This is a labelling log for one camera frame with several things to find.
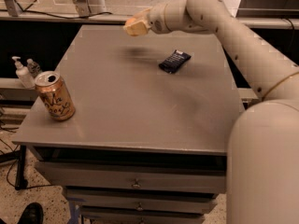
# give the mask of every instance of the aluminum can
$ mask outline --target aluminum can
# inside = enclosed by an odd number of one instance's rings
[[[40,73],[36,79],[36,91],[55,120],[66,120],[75,113],[75,107],[63,78],[53,72]]]

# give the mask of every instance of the metal cabinet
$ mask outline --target metal cabinet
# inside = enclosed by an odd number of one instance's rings
[[[158,64],[173,49],[192,57],[169,75]],[[13,136],[38,172],[85,217],[201,223],[225,192],[226,144],[242,111],[216,37],[83,25],[57,71],[74,117],[54,121],[37,99]]]

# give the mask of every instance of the black shoe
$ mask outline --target black shoe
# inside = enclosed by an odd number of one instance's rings
[[[42,224],[43,208],[39,203],[30,203],[23,211],[18,224]]]

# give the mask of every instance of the white bottle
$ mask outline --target white bottle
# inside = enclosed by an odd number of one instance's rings
[[[39,64],[32,59],[27,60],[27,68],[33,78],[37,77],[38,74],[42,73]]]
[[[35,80],[31,76],[28,68],[18,61],[20,58],[21,57],[18,56],[12,57],[12,60],[15,61],[15,65],[17,67],[16,74],[25,88],[33,88],[35,86]]]

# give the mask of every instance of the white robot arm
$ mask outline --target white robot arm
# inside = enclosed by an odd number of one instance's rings
[[[125,30],[143,35],[176,30],[214,33],[247,82],[263,100],[299,97],[299,67],[231,16],[222,0],[181,0],[136,14]]]
[[[182,0],[142,11],[129,35],[208,30],[262,103],[244,112],[228,144],[227,223],[299,223],[299,67],[231,16],[222,0]]]

